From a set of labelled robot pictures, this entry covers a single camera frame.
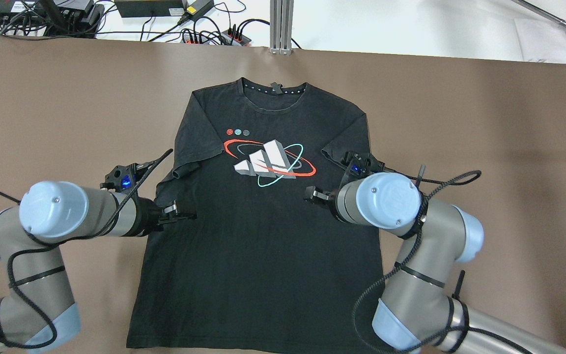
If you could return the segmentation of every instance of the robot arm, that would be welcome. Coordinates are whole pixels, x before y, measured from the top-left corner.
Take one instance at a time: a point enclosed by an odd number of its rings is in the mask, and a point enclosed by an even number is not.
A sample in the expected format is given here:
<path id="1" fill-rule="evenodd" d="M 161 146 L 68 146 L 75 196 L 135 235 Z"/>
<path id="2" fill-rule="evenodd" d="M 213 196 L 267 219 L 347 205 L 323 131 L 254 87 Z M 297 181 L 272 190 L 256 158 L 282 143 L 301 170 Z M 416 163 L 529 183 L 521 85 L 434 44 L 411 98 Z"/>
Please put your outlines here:
<path id="1" fill-rule="evenodd" d="M 371 165 L 349 164 L 349 171 L 359 175 L 358 166 Z M 345 176 L 332 193 L 308 187 L 306 200 L 328 207 L 343 222 L 405 238 L 373 318 L 379 338 L 396 350 L 429 343 L 458 354 L 566 354 L 562 347 L 444 295 L 454 262 L 469 262 L 481 249 L 478 219 L 423 195 L 399 173 L 360 177 L 350 181 Z"/>
<path id="2" fill-rule="evenodd" d="M 0 352 L 18 347 L 39 354 L 80 331 L 61 244 L 96 236 L 144 236 L 167 222 L 195 217 L 180 213 L 175 203 L 159 207 L 137 195 L 137 186 L 169 152 L 153 163 L 117 166 L 101 184 L 104 190 L 40 182 L 20 206 L 0 212 L 0 260 L 7 262 L 11 288 L 10 296 L 0 298 Z"/>

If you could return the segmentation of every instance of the brown table surface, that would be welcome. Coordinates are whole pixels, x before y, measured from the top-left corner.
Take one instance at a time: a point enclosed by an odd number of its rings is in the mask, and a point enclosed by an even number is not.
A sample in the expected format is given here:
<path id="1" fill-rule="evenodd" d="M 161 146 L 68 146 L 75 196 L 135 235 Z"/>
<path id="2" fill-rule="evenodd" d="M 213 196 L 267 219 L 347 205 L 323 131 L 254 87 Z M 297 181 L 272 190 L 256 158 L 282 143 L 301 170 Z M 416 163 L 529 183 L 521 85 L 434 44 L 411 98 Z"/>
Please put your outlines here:
<path id="1" fill-rule="evenodd" d="M 566 347 L 566 65 L 0 38 L 0 190 L 20 198 L 41 180 L 95 187 L 116 164 L 150 161 L 172 147 L 192 90 L 240 76 L 309 82 L 357 104 L 373 153 L 396 170 L 415 175 L 425 163 L 433 179 L 482 170 L 475 183 L 438 195 L 486 232 L 483 250 L 462 266 L 462 299 Z M 141 195 L 153 197 L 169 168 L 163 163 Z M 9 206 L 0 197 L 0 210 Z M 145 242 L 61 247 L 83 329 L 53 352 L 250 352 L 125 348 Z M 382 232 L 381 242 L 388 271 L 400 241 Z M 0 262 L 0 296 L 6 283 Z"/>

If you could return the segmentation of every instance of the white logo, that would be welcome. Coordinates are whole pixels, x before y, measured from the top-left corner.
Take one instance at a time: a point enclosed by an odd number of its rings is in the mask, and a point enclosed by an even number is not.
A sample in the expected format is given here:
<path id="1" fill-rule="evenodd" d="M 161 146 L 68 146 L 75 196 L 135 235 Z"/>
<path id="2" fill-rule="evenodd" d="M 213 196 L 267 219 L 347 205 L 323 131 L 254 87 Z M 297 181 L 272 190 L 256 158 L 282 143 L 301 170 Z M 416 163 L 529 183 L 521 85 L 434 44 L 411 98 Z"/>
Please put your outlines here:
<path id="1" fill-rule="evenodd" d="M 263 144 L 263 150 L 253 152 L 249 160 L 234 165 L 240 175 L 296 178 L 283 145 L 276 140 Z"/>

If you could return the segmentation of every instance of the t-shirt hem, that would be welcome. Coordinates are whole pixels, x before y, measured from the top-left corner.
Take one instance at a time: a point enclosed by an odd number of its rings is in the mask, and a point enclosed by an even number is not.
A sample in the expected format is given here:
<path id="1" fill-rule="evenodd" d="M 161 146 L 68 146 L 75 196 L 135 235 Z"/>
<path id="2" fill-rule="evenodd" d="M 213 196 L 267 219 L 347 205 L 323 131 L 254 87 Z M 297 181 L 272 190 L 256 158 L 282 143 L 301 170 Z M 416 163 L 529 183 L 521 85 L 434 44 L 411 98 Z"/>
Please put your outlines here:
<path id="1" fill-rule="evenodd" d="M 351 354 L 368 352 L 362 345 L 321 345 L 287 340 L 250 338 L 211 338 L 184 336 L 128 336 L 127 348 L 214 348 L 246 349 L 278 354 Z"/>

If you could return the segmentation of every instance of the blue led light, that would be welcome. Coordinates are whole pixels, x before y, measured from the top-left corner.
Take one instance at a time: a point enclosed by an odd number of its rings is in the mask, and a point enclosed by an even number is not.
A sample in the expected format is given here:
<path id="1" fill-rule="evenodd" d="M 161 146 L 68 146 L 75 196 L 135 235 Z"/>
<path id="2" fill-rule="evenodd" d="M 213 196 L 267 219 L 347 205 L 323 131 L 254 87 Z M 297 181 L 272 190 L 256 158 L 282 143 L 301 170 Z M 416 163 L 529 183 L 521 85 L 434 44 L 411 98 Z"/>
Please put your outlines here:
<path id="1" fill-rule="evenodd" d="M 126 176 L 124 178 L 121 179 L 121 187 L 122 188 L 128 188 L 130 187 L 130 184 L 132 184 L 132 182 L 130 181 L 130 177 Z"/>

